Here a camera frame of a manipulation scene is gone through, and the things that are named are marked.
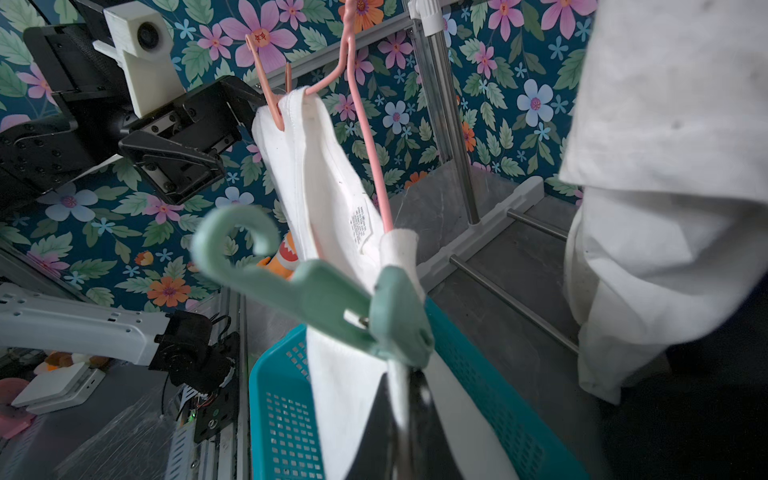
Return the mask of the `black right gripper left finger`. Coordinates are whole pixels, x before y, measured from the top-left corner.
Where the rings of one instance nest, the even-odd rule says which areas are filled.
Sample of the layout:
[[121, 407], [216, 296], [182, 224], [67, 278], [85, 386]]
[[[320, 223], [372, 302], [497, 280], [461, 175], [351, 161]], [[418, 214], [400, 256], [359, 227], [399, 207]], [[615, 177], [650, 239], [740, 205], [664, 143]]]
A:
[[397, 428], [390, 402], [388, 375], [383, 374], [347, 480], [394, 478]]

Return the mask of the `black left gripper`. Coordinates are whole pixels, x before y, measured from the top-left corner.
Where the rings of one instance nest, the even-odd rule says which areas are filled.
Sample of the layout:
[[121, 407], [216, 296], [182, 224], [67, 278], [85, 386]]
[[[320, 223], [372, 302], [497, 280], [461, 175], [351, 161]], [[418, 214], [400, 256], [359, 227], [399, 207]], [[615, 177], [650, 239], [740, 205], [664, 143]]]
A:
[[58, 113], [23, 125], [23, 200], [30, 203], [128, 159], [169, 204], [224, 176], [263, 95], [225, 76], [186, 89], [172, 64], [161, 14], [139, 1], [78, 1], [77, 23], [25, 25], [36, 85]]

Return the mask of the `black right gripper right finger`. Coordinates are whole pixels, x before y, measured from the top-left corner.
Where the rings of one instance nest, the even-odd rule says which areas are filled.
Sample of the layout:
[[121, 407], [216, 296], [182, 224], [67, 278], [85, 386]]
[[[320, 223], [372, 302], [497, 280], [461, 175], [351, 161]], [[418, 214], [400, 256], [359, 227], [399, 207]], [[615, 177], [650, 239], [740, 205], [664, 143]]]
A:
[[413, 370], [408, 376], [408, 413], [408, 478], [463, 479], [421, 370]]

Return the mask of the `mint green clothespin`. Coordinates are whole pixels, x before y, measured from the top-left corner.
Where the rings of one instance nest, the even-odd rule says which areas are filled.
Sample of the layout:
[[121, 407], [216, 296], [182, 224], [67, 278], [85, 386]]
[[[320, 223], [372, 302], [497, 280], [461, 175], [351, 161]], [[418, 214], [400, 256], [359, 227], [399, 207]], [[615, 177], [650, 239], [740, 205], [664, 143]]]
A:
[[301, 263], [290, 279], [259, 266], [239, 268], [223, 253], [226, 234], [236, 226], [251, 234], [259, 255], [280, 244], [278, 228], [259, 208], [217, 209], [203, 218], [191, 243], [201, 273], [368, 355], [413, 368], [428, 365], [435, 341], [424, 303], [404, 269], [384, 267], [368, 293], [319, 259]]

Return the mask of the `white garment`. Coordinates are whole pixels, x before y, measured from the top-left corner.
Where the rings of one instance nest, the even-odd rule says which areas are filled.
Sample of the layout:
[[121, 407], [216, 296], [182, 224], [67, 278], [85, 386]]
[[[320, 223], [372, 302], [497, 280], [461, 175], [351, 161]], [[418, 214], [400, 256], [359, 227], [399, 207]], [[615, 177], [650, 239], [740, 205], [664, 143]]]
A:
[[583, 390], [619, 404], [767, 271], [767, 5], [603, 1], [559, 177]]
[[316, 94], [295, 90], [278, 107], [282, 126], [261, 108], [252, 132], [293, 236], [299, 258], [293, 279], [303, 279], [308, 267], [316, 272], [308, 291], [291, 294], [289, 302], [326, 318], [324, 327], [308, 327], [308, 368], [325, 473], [342, 479], [351, 473], [388, 369], [385, 360], [361, 348], [364, 330], [352, 319], [364, 310], [352, 301], [371, 299], [388, 266], [403, 272], [405, 285], [423, 298], [415, 270], [418, 237], [384, 229]]

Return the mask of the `pink wire hanger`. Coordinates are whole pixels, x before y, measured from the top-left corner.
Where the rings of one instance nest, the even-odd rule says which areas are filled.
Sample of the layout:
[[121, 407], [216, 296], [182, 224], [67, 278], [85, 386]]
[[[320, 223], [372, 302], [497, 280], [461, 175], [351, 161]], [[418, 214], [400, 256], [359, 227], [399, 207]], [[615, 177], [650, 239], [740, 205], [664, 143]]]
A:
[[374, 136], [369, 125], [368, 115], [365, 112], [364, 102], [358, 90], [355, 78], [355, 61], [357, 48], [354, 25], [356, 11], [356, 4], [354, 2], [347, 1], [345, 3], [342, 19], [343, 30], [340, 39], [338, 64], [321, 81], [310, 87], [307, 87], [305, 89], [305, 93], [307, 95], [317, 94], [323, 88], [328, 87], [334, 80], [340, 79], [343, 72], [347, 73], [350, 95], [354, 103], [356, 115], [360, 122], [361, 133], [365, 143], [371, 173], [373, 175], [373, 183], [378, 198], [379, 212], [383, 222], [383, 229], [385, 233], [388, 233], [394, 229], [394, 225], [386, 190], [386, 183], [380, 164], [379, 155], [376, 150]]

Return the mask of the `small salmon clothespin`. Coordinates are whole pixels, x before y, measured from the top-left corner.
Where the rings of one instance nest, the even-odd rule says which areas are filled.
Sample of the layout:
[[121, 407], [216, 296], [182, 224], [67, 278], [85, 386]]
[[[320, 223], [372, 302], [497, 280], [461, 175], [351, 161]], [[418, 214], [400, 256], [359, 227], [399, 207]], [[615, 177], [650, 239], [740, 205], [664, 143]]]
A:
[[281, 110], [279, 108], [279, 98], [278, 96], [273, 92], [268, 78], [266, 71], [263, 67], [263, 64], [261, 62], [260, 56], [258, 54], [258, 48], [256, 45], [256, 39], [253, 34], [249, 34], [246, 36], [245, 43], [253, 57], [254, 61], [254, 68], [256, 70], [257, 78], [259, 80], [259, 85], [262, 91], [262, 94], [266, 100], [267, 106], [269, 108], [270, 114], [275, 122], [275, 125], [278, 130], [281, 132], [285, 131], [285, 122], [283, 115], [281, 113]]

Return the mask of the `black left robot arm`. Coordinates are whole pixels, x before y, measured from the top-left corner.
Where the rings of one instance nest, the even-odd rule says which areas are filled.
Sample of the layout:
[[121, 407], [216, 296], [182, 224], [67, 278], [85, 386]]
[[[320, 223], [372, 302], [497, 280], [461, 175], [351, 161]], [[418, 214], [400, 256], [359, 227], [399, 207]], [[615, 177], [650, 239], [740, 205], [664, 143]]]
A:
[[82, 351], [216, 390], [232, 371], [185, 307], [215, 285], [190, 248], [226, 206], [269, 212], [250, 129], [267, 62], [297, 45], [272, 1], [1, 5], [1, 242], [72, 300], [1, 288], [1, 341]]

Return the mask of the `teal laundry basket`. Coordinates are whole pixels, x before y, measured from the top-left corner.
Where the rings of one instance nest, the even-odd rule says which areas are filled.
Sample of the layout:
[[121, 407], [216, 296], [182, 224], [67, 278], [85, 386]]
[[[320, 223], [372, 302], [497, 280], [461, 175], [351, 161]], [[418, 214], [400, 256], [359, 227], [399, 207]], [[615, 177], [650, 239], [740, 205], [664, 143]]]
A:
[[[500, 372], [434, 302], [426, 312], [439, 358], [427, 370], [466, 479], [586, 479], [588, 473]], [[328, 479], [323, 465], [305, 330], [256, 362], [249, 380], [253, 476]]]

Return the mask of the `orange shark plush toy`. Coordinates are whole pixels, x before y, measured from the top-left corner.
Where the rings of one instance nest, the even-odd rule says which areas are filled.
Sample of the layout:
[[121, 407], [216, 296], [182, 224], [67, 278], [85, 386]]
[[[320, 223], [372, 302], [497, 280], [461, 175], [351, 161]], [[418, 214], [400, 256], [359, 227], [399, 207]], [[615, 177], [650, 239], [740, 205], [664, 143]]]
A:
[[265, 257], [258, 262], [258, 266], [284, 279], [291, 278], [298, 264], [299, 257], [291, 232], [285, 234], [273, 256]]

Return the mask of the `pink alarm clock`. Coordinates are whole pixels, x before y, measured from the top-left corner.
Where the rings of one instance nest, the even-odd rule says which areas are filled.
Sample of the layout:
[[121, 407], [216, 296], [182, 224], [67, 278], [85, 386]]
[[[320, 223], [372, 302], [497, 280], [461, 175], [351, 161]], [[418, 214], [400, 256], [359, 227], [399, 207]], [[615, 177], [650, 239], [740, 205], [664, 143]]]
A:
[[14, 407], [12, 402], [29, 385], [21, 378], [4, 378], [0, 381], [0, 434], [2, 439], [9, 440], [29, 428], [35, 415], [23, 407]]

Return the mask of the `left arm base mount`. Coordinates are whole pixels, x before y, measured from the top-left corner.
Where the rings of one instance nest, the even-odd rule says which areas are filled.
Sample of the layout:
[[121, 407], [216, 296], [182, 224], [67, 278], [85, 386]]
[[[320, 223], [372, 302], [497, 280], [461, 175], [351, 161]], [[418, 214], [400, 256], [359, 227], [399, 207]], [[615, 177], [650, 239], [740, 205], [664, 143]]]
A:
[[149, 368], [166, 372], [172, 384], [186, 385], [204, 398], [194, 403], [194, 440], [209, 440], [237, 419], [240, 336], [226, 330], [210, 344], [218, 320], [193, 312], [176, 311], [163, 334], [155, 337], [158, 349]]

